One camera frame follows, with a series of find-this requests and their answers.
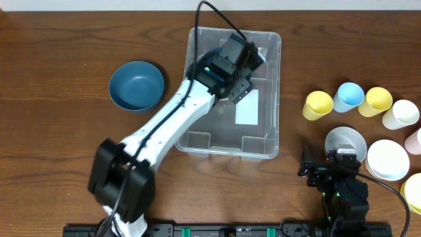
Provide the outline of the white bowl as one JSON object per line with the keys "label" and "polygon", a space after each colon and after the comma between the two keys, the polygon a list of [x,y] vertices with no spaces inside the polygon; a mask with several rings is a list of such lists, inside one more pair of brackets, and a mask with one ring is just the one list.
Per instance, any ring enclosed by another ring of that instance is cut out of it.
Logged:
{"label": "white bowl", "polygon": [[397,142],[378,140],[369,147],[364,164],[372,176],[397,181],[407,175],[410,160],[405,149]]}

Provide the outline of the grey bowl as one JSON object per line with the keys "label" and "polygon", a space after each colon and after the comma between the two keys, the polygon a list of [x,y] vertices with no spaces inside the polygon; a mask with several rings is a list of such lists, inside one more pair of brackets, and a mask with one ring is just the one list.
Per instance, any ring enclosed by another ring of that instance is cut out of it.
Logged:
{"label": "grey bowl", "polygon": [[331,130],[326,136],[324,143],[324,153],[327,155],[329,151],[349,151],[353,147],[353,151],[357,155],[357,160],[363,162],[367,154],[367,145],[363,136],[355,129],[340,126]]}

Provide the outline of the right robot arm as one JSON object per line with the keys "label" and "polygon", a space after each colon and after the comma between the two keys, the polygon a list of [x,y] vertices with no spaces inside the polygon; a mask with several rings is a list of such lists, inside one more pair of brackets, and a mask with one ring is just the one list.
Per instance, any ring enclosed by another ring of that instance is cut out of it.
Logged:
{"label": "right robot arm", "polygon": [[360,166],[353,148],[330,150],[324,163],[304,148],[297,175],[306,176],[307,186],[322,194],[324,215],[320,225],[310,227],[311,236],[358,236],[364,231],[368,186],[356,179]]}

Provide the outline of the dark blue bowl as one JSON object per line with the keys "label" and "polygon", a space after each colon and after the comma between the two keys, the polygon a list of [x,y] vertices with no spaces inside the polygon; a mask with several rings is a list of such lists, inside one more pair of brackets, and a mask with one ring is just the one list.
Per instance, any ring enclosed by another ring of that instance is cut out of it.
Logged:
{"label": "dark blue bowl", "polygon": [[164,94],[164,74],[147,61],[132,61],[115,70],[109,81],[111,100],[122,109],[142,113],[154,109]]}
{"label": "dark blue bowl", "polygon": [[[199,61],[207,61],[213,58],[215,55],[219,54],[222,51],[221,47],[217,47],[209,52],[205,53],[203,56],[199,58]],[[249,68],[251,71],[256,70],[262,64],[266,62],[266,58],[264,55],[256,48],[253,50],[252,55],[249,57],[244,68]]]}

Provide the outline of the yellow bowl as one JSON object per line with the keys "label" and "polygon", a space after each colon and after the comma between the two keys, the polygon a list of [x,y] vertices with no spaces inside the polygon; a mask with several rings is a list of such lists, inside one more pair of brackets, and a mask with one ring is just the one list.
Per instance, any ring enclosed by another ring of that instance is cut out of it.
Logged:
{"label": "yellow bowl", "polygon": [[420,214],[420,173],[409,177],[401,186],[400,194],[404,197],[409,205],[409,209],[417,214]]}

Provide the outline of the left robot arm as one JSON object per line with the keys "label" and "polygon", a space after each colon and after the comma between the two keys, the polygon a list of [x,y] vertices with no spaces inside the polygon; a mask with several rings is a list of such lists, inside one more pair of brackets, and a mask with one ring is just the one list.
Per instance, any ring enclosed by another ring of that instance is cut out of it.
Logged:
{"label": "left robot arm", "polygon": [[252,72],[265,60],[247,41],[227,41],[196,56],[176,94],[149,122],[119,143],[106,139],[99,145],[87,188],[109,215],[96,236],[145,233],[143,215],[155,196],[155,172],[164,156],[219,99],[241,101],[253,88]]}

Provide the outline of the pink cup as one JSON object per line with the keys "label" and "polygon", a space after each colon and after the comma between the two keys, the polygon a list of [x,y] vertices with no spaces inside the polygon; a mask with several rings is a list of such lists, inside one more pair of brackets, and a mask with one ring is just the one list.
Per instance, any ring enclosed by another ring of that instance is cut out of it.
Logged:
{"label": "pink cup", "polygon": [[421,154],[421,128],[405,140],[405,149],[413,155]]}

